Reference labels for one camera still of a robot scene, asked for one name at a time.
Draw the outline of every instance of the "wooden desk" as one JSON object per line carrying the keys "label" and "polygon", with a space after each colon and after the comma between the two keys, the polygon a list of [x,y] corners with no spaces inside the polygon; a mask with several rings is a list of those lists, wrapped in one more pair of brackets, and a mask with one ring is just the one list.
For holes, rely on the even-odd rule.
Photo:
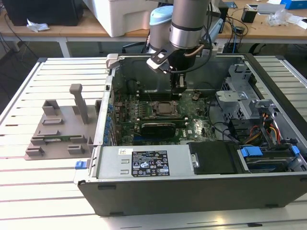
{"label": "wooden desk", "polygon": [[[255,0],[236,0],[238,9],[244,8],[248,3],[265,3]],[[229,16],[232,15],[234,9],[229,10]],[[307,17],[307,10],[289,11],[294,15]],[[6,41],[19,41],[14,33],[9,29],[5,20],[5,13],[0,15],[0,32]],[[241,20],[242,11],[236,11],[232,17]],[[267,16],[256,15],[254,23],[247,23],[249,28],[248,34],[243,38],[243,43],[281,43],[281,44],[304,44],[306,43],[307,31],[303,28],[289,24],[289,26],[268,26],[264,21]],[[83,18],[78,26],[61,26],[51,25],[50,30],[35,33],[25,26],[14,26],[11,22],[10,26],[20,36],[23,41],[52,41],[58,42],[63,56],[71,57],[67,42],[141,42],[148,35],[148,30],[138,30],[126,33],[121,37],[110,37],[98,20],[89,10],[84,11]],[[231,36],[231,27],[227,23],[223,33],[218,35],[216,42],[225,44]]]}
{"label": "wooden desk", "polygon": [[[255,0],[236,0],[235,1],[238,9],[246,7],[246,4],[265,4],[265,1],[255,1]],[[229,9],[228,15],[241,20],[243,10],[234,12],[236,9]],[[289,11],[293,15],[307,17],[307,10],[292,10]],[[270,43],[307,43],[307,30],[289,23],[288,26],[269,26],[265,23],[267,15],[258,15],[256,14],[255,20],[253,23],[246,23],[248,26],[248,34],[243,38],[243,42],[255,42],[259,43],[261,40],[265,40],[265,43],[268,43],[267,40],[271,40]],[[235,25],[243,26],[240,22],[235,21]],[[226,23],[223,33],[219,34],[218,38],[229,39],[231,36],[231,26]]]}

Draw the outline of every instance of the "white box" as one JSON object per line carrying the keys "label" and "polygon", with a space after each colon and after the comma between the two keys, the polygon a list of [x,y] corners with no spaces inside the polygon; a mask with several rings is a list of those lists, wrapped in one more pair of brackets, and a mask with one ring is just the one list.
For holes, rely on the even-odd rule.
{"label": "white box", "polygon": [[158,3],[148,0],[83,0],[111,37],[149,29],[152,10]]}

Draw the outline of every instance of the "cable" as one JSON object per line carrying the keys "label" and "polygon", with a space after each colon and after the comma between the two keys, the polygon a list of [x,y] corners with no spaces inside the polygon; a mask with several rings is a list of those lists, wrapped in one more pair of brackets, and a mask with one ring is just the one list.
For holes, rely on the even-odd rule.
{"label": "cable", "polygon": [[222,140],[224,140],[224,133],[225,133],[225,131],[226,131],[226,130],[228,130],[228,131],[229,131],[229,128],[226,128],[226,129],[224,129],[224,130],[223,130]]}
{"label": "cable", "polygon": [[1,72],[0,72],[0,75],[3,75],[4,77],[6,77],[6,78],[8,78],[8,79],[11,79],[11,80],[13,80],[13,81],[23,82],[22,80],[19,80],[19,79],[10,77],[10,76],[8,76],[8,75],[6,75],[6,74],[4,74],[4,73],[1,73]]}
{"label": "cable", "polygon": [[210,24],[209,24],[209,27],[208,27],[208,31],[210,31],[212,20],[213,20],[213,6],[212,6],[212,2],[211,1],[210,1],[209,5],[210,5]]}
{"label": "cable", "polygon": [[27,44],[14,32],[14,30],[11,28],[11,26],[9,25],[9,22],[7,20],[7,16],[8,14],[6,13],[4,15],[4,19],[5,19],[5,22],[7,24],[7,26],[9,27],[9,29],[13,32],[13,34],[31,51],[31,53],[38,59],[38,56],[33,52],[33,50],[30,49],[29,46],[27,46]]}
{"label": "cable", "polygon": [[277,134],[277,132],[276,132],[275,128],[270,127],[270,129],[274,131],[274,133],[275,133],[275,138],[276,138],[276,142],[277,142],[277,143],[279,143],[279,140],[278,140],[278,134]]}
{"label": "cable", "polygon": [[199,83],[205,83],[207,85],[209,85],[211,87],[211,89],[215,90],[215,91],[218,91],[220,89],[216,89],[211,83],[207,82],[207,81],[199,81]]}
{"label": "cable", "polygon": [[210,119],[210,107],[211,107],[211,102],[212,102],[212,100],[213,100],[213,99],[210,100],[209,106],[208,106],[208,121],[209,121],[209,124],[210,124],[211,126],[213,126],[214,129],[215,129],[216,131],[218,131],[218,132],[224,134],[226,137],[228,137],[229,139],[231,139],[234,143],[241,144],[240,141],[238,141],[237,139],[235,139],[235,138],[232,137],[231,135],[229,135],[229,134],[227,134],[227,133],[224,133],[223,131],[221,131],[220,129],[218,129],[216,126],[214,126],[214,125],[212,124],[212,121],[211,121],[211,119]]}
{"label": "cable", "polygon": [[145,53],[147,46],[150,44],[149,35],[150,35],[150,30],[148,31],[148,35],[147,35],[145,44],[144,44],[144,46],[143,46],[143,48],[142,48],[142,50],[141,50],[141,54]]}
{"label": "cable", "polygon": [[2,88],[2,90],[5,92],[5,94],[7,95],[8,99],[12,99],[9,95],[9,92],[7,92],[7,90],[5,89],[5,87],[0,83],[0,88]]}
{"label": "cable", "polygon": [[212,40],[211,40],[210,35],[208,37],[209,37],[210,51],[209,51],[209,55],[208,55],[207,59],[203,63],[201,63],[198,66],[194,66],[192,68],[186,69],[186,70],[179,70],[179,71],[171,70],[170,73],[189,73],[189,72],[197,70],[197,69],[203,67],[204,65],[206,65],[208,63],[208,61],[210,60],[211,55],[212,55]]}
{"label": "cable", "polygon": [[195,56],[195,55],[197,55],[197,53],[198,52],[200,52],[202,49],[204,49],[205,48],[205,45],[200,45],[196,50],[194,50],[192,53],[189,53],[189,54],[184,54],[184,56],[186,57],[186,58],[190,58],[190,57],[193,57],[193,56]]}
{"label": "cable", "polygon": [[260,131],[259,133],[257,133],[256,135],[254,135],[252,138],[249,138],[248,140],[246,140],[246,141],[244,142],[244,144],[250,143],[251,141],[255,140],[257,137],[259,137],[261,134],[262,134],[262,132]]}
{"label": "cable", "polygon": [[300,48],[302,48],[302,49],[307,49],[307,47],[302,47],[302,46],[300,46],[299,44],[294,44],[295,46],[298,46],[298,47],[300,47]]}
{"label": "cable", "polygon": [[[4,45],[4,43],[3,43],[2,39],[1,39],[1,37],[2,37],[2,33],[0,32],[0,42],[1,42],[2,46],[3,46],[3,49],[4,49],[5,53],[6,53],[6,55],[8,55],[8,51],[6,50],[6,46]],[[11,62],[11,64],[12,64],[12,66],[13,66],[13,68],[14,68],[16,74],[17,74],[19,77],[21,77],[21,76],[20,76],[20,73],[17,71],[16,66],[14,65],[13,60],[12,60],[11,58],[9,58],[9,59],[10,59],[10,62]]]}
{"label": "cable", "polygon": [[241,9],[237,9],[237,10],[233,11],[232,14],[231,14],[230,16],[234,15],[234,13],[237,12],[237,11],[241,11],[241,10],[245,10],[245,9],[247,9],[247,8],[244,7],[244,8],[241,8]]}
{"label": "cable", "polygon": [[235,49],[236,49],[236,28],[235,27],[234,27],[234,30],[235,30],[235,37],[234,37],[234,48],[232,50],[233,54],[235,53]]}
{"label": "cable", "polygon": [[[208,7],[209,7],[209,12],[211,12],[211,17],[212,17],[213,16],[213,14],[212,14],[213,8],[212,8],[211,2],[210,2],[210,6],[211,7],[209,7],[209,6]],[[176,73],[176,74],[189,73],[189,72],[192,72],[194,70],[197,70],[197,69],[203,67],[204,65],[206,65],[208,63],[208,61],[210,60],[210,58],[212,56],[212,40],[211,40],[211,37],[210,37],[210,34],[209,34],[209,29],[210,29],[209,27],[210,26],[211,25],[209,23],[209,20],[207,20],[207,28],[205,26],[203,26],[203,28],[206,30],[206,40],[209,41],[209,46],[210,46],[209,55],[208,55],[207,59],[198,66],[194,66],[194,67],[191,67],[191,68],[186,69],[186,70],[170,70],[169,73]]]}
{"label": "cable", "polygon": [[248,26],[247,26],[245,23],[243,23],[242,21],[240,21],[240,20],[238,20],[238,19],[236,19],[236,18],[233,18],[233,17],[229,17],[229,16],[228,16],[228,18],[229,18],[229,19],[232,19],[232,20],[236,20],[237,22],[240,22],[241,24],[243,24],[243,25],[246,27],[246,33],[243,34],[243,36],[245,36],[245,35],[248,34]]}
{"label": "cable", "polygon": [[148,93],[148,90],[146,90],[146,92],[147,92],[147,95],[148,95],[148,97],[149,97],[149,100],[150,100],[151,104],[153,105],[153,102],[152,102],[152,99],[151,99],[151,97],[150,97],[150,95],[149,95],[149,93]]}

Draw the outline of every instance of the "warning label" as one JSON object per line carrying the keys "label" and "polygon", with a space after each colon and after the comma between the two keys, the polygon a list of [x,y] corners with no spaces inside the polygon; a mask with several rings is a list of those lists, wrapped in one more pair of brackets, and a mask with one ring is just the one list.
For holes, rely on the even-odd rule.
{"label": "warning label", "polygon": [[132,176],[169,176],[167,151],[132,152]]}

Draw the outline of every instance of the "blue tab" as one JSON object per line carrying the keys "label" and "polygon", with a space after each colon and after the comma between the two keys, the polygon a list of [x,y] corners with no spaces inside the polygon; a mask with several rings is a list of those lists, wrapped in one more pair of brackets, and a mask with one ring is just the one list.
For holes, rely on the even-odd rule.
{"label": "blue tab", "polygon": [[75,169],[86,169],[86,161],[77,161],[75,164]]}
{"label": "blue tab", "polygon": [[299,155],[299,149],[298,149],[298,147],[295,146],[295,145],[293,145],[291,148],[292,148],[293,153],[294,153],[296,156],[298,156],[298,155]]}
{"label": "blue tab", "polygon": [[246,146],[242,150],[242,155],[244,157],[262,157],[263,153],[261,152],[261,149],[257,146]]}
{"label": "blue tab", "polygon": [[248,156],[248,153],[245,151],[245,149],[241,149],[241,153],[242,153],[243,157]]}

